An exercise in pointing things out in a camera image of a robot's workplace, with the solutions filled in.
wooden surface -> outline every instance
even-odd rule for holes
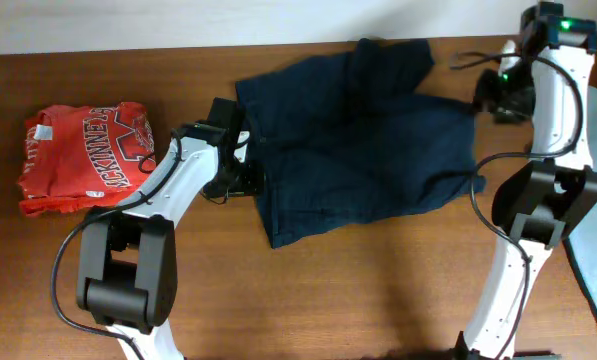
[[[450,72],[458,50],[497,51],[503,38],[432,40],[437,66],[427,94],[469,101],[480,69]],[[237,79],[351,43],[0,56],[0,359],[120,359],[118,344],[62,324],[49,301],[49,272],[82,219],[22,217],[16,179],[22,121],[51,104],[144,103],[157,147],[169,128],[204,118],[215,96],[234,98]],[[592,84],[597,86],[597,66]],[[531,128],[494,127],[479,116],[477,158],[521,149]],[[522,161],[484,169],[492,194]],[[193,359],[343,359],[393,349],[452,347],[489,271],[494,237],[461,198],[432,213],[347,226],[272,251],[253,200],[218,207],[201,198],[176,234],[179,287],[171,315],[179,349]],[[79,241],[67,251],[59,295],[74,319]],[[520,326],[518,350],[552,349],[597,359],[597,325],[562,247],[547,262]]]

white background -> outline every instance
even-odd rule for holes
[[[597,21],[597,0],[561,0]],[[0,0],[0,54],[506,35],[535,0]]]

red fabric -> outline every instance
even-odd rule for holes
[[[51,127],[51,139],[34,137],[46,130],[38,125]],[[108,108],[54,105],[25,126],[27,160],[18,184],[26,215],[111,206],[148,177],[138,170],[138,162],[153,151],[154,142],[146,110],[138,103]],[[155,165],[149,159],[143,168],[153,170]]]

navy fabric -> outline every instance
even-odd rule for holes
[[[316,56],[236,84],[265,170],[257,207],[271,246],[349,223],[437,209],[469,188],[469,105],[414,94],[427,41]],[[482,191],[484,179],[478,178]]]

white tag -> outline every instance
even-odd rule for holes
[[[87,190],[87,191],[85,191],[85,194],[87,196],[89,196],[89,197],[104,197],[105,196],[105,193],[102,192],[102,191],[90,191],[90,190]]]
[[[52,140],[54,137],[54,131],[51,126],[36,125],[36,133],[34,134],[34,140]]]
[[[242,143],[243,141],[246,141],[247,139],[249,139],[249,131],[241,131],[240,135],[238,136],[238,143]],[[236,149],[234,151],[234,156],[241,163],[245,162],[246,155],[247,155],[247,145],[244,145],[240,149]]]

